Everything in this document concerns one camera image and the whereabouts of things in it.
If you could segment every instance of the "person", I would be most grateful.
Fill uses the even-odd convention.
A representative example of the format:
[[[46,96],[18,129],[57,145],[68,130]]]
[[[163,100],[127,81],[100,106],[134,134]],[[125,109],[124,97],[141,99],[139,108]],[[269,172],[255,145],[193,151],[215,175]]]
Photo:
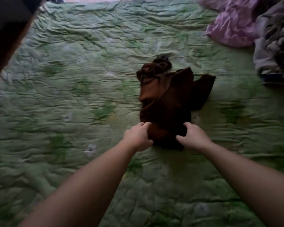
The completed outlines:
[[[150,125],[126,130],[115,147],[76,171],[19,226],[98,226],[133,155],[153,145]],[[284,173],[213,143],[197,125],[184,125],[187,134],[177,140],[206,156],[264,224],[284,227]]]

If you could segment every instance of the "crumpled pink fabric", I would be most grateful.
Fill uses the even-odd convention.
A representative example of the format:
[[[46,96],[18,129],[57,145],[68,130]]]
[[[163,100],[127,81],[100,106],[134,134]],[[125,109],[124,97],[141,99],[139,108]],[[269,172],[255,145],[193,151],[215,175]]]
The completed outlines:
[[[213,40],[230,47],[249,47],[258,36],[252,12],[260,0],[197,0],[207,8],[220,13],[216,21],[207,26],[206,34]]]

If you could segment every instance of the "green quilt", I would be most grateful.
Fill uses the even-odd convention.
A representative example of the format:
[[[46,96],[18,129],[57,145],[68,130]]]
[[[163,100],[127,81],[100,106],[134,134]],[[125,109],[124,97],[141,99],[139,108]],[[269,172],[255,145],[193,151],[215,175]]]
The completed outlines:
[[[195,0],[42,7],[0,77],[0,227],[16,226],[139,122],[135,72],[161,53],[174,70],[217,76],[194,123],[284,172],[284,93],[261,85],[251,49],[205,35],[216,15]],[[134,156],[100,226],[263,224],[203,156],[153,147]]]

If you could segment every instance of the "person's left hand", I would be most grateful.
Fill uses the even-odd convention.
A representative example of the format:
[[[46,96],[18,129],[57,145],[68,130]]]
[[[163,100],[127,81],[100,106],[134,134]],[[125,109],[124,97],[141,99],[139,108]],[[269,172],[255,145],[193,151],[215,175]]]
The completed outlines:
[[[135,151],[144,151],[151,147],[154,142],[148,139],[147,130],[151,126],[151,122],[140,122],[131,129],[126,130],[123,141],[129,144]]]

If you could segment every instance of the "brown garment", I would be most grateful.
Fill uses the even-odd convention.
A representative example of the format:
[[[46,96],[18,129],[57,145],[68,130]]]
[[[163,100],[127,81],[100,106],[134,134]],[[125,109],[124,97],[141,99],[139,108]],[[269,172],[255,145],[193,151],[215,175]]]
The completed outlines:
[[[144,64],[137,71],[141,83],[139,100],[141,122],[152,122],[148,138],[167,149],[183,149],[176,135],[185,136],[185,122],[191,122],[190,111],[200,110],[216,79],[215,76],[202,75],[193,81],[191,69],[167,72],[171,62],[167,57],[157,57]]]

